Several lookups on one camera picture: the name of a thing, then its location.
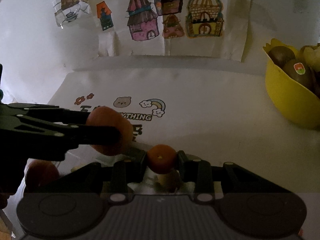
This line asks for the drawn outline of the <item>yellow plastic bowl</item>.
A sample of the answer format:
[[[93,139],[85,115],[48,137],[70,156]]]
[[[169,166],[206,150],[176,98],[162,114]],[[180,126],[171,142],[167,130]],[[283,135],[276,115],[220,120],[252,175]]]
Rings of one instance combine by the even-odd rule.
[[[304,61],[300,49],[284,44],[276,38],[271,39],[263,50],[268,55],[268,52],[276,46],[291,49],[296,56],[295,59]],[[273,104],[287,120],[304,128],[317,129],[319,128],[319,68],[309,67],[313,73],[313,87],[310,90],[291,79],[268,56],[265,86]]]

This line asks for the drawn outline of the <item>brown kiwi in bowl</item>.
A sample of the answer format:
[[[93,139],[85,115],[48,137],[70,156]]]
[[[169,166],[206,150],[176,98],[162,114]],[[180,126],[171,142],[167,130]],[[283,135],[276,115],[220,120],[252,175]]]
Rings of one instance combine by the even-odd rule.
[[[273,47],[268,52],[268,56],[270,57],[272,62],[280,68],[283,68],[286,63],[296,58],[294,52],[285,46]]]

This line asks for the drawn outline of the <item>houses drawing paper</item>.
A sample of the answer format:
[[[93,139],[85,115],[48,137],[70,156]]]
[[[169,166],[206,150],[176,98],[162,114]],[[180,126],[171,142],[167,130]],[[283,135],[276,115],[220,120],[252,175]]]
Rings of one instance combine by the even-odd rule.
[[[100,56],[240,61],[251,0],[88,0]]]

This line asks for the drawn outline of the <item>small red tomato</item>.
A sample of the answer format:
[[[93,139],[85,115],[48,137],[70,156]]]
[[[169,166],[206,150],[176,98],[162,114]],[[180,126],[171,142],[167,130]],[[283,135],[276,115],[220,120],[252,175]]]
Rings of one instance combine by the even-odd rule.
[[[25,174],[26,187],[36,189],[60,177],[60,173],[51,161],[33,160]]]

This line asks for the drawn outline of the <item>pink peach apple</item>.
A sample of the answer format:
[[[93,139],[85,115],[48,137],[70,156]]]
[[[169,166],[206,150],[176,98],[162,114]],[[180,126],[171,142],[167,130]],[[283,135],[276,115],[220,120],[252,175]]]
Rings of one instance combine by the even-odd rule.
[[[122,154],[130,145],[133,139],[133,126],[120,113],[110,107],[100,106],[89,114],[86,120],[87,126],[111,126],[121,133],[121,142],[116,143],[103,134],[104,142],[101,145],[91,145],[97,152],[106,156]]]

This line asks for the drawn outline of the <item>yellow banana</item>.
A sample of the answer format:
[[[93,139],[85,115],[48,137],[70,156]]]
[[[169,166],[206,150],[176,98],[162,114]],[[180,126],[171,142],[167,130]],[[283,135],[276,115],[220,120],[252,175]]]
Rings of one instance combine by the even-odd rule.
[[[167,174],[158,174],[157,175],[157,180],[158,180],[158,183],[161,186],[167,186],[167,185],[170,184],[171,175],[169,173],[167,173]]]

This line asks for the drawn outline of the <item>small orange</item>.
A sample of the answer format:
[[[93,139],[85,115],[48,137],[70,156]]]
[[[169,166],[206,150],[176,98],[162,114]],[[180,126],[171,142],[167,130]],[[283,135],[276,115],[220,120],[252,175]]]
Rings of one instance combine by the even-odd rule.
[[[173,167],[177,152],[168,145],[153,146],[147,152],[148,167],[157,174],[167,174]]]

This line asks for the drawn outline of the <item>pear in bowl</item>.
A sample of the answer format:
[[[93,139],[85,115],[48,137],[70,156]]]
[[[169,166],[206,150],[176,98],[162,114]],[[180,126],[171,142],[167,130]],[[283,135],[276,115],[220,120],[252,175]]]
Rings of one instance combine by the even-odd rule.
[[[300,53],[309,66],[319,68],[319,43],[315,46],[303,46]]]

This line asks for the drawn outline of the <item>metal tray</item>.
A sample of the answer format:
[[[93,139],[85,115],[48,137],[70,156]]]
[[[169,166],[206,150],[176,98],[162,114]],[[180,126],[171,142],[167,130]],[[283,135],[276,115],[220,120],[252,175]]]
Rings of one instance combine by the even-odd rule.
[[[149,150],[151,148],[150,145],[146,145],[146,144],[139,144],[139,143],[134,143],[134,144],[138,144],[138,146],[141,146],[140,148],[143,150],[146,150],[146,149]],[[194,159],[204,160],[192,154],[186,154],[186,156],[189,160],[194,160]],[[79,148],[68,151],[66,153],[66,158],[64,161],[51,161],[51,162],[58,169],[60,176],[63,177],[93,162],[99,162],[101,163],[102,167],[107,167],[107,166],[112,166],[117,161],[124,160],[126,158],[127,156],[123,154],[115,155],[115,156],[105,156],[101,153],[98,153],[91,146],[80,145]],[[25,174],[26,174],[28,165],[33,160],[35,159],[28,159],[25,170],[24,170]],[[27,190],[25,189],[26,188],[25,174],[19,188],[19,190],[21,191],[21,194],[27,193]],[[182,193],[191,192],[194,189],[194,186],[195,185],[192,184],[191,182],[182,183],[180,185],[180,189],[176,189],[174,193],[182,194]],[[149,168],[146,169],[143,181],[141,183],[131,183],[129,184],[129,187],[134,191],[136,191],[137,193],[141,193],[141,194],[157,194],[157,193],[165,194],[167,190],[167,188],[162,187],[158,183],[157,174],[151,171]],[[214,190],[215,190],[215,197],[217,199],[220,199],[223,197],[220,182],[215,183]]]

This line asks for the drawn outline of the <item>kiwi with sticker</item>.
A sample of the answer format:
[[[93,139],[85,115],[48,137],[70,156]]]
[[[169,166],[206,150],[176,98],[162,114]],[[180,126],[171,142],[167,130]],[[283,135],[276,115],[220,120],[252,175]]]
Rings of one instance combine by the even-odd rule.
[[[310,67],[298,59],[293,59],[285,63],[283,71],[293,80],[300,83],[307,89],[313,87],[313,73]]]

